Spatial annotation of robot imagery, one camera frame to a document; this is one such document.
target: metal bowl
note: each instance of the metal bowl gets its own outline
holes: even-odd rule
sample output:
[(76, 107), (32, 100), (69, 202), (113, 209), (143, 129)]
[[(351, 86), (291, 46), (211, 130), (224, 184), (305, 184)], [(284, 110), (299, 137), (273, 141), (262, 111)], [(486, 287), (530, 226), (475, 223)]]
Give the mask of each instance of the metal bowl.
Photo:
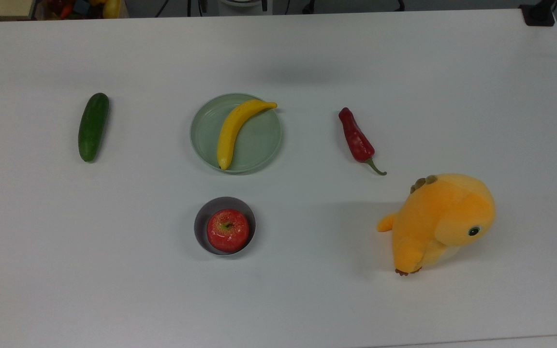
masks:
[[(212, 215), (221, 211), (223, 209), (235, 209), (242, 214), (244, 214), (246, 221), (248, 222), (248, 240), (246, 240), (244, 246), (238, 251), (232, 251), (230, 253), (226, 251), (220, 251), (213, 247), (210, 242), (207, 240), (207, 223), (210, 221)], [(252, 237), (255, 235), (255, 215), (252, 213), (250, 207), (244, 203), (243, 201), (233, 198), (233, 197), (219, 197), (215, 198), (214, 200), (205, 203), (205, 205), (199, 210), (197, 213), (197, 217), (195, 218), (195, 236), (197, 237), (197, 242), (199, 245), (206, 249), (210, 253), (214, 255), (220, 256), (229, 256), (239, 253), (242, 251), (252, 240)]]

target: toy eye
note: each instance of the toy eye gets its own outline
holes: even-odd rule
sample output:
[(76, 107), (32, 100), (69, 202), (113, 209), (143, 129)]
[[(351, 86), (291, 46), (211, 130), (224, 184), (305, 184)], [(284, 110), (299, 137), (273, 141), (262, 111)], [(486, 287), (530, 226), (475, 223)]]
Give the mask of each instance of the toy eye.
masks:
[(475, 227), (472, 227), (472, 228), (470, 229), (470, 231), (468, 231), (468, 235), (469, 235), (469, 236), (475, 236), (475, 235), (478, 234), (478, 232), (480, 232), (480, 227), (475, 226)]

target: plush toy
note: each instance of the plush toy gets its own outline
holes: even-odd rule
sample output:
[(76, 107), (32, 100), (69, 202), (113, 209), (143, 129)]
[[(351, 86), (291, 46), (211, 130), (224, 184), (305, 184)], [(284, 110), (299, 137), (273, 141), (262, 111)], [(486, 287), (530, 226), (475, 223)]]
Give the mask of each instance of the plush toy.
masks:
[(481, 238), (494, 217), (493, 197), (480, 180), (430, 175), (416, 181), (401, 209), (383, 218), (378, 231), (393, 230), (395, 272), (407, 276)]

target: box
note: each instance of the box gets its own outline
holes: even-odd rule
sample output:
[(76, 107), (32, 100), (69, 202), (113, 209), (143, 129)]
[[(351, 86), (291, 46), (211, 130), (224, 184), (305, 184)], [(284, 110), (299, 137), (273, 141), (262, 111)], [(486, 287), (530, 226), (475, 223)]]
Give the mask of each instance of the box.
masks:
[[(36, 3), (35, 11), (33, 14), (34, 20), (75, 20), (75, 19), (99, 19), (95, 18), (96, 11), (101, 10), (97, 7), (93, 8), (93, 15), (88, 15), (88, 9), (91, 9), (89, 2), (87, 0), (73, 0), (73, 11), (69, 15), (65, 15), (62, 18), (61, 13), (54, 13), (48, 6), (48, 0), (38, 0)], [(119, 0), (119, 13), (117, 18), (130, 18), (128, 14), (128, 9), (126, 8), (125, 0)]]

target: cucumber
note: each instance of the cucumber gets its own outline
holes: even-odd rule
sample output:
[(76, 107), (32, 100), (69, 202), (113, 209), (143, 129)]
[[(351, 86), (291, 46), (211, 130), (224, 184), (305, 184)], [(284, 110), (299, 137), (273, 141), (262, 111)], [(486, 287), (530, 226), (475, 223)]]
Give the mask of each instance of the cucumber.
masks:
[(79, 154), (84, 161), (96, 158), (108, 113), (109, 98), (104, 93), (92, 95), (79, 126)]

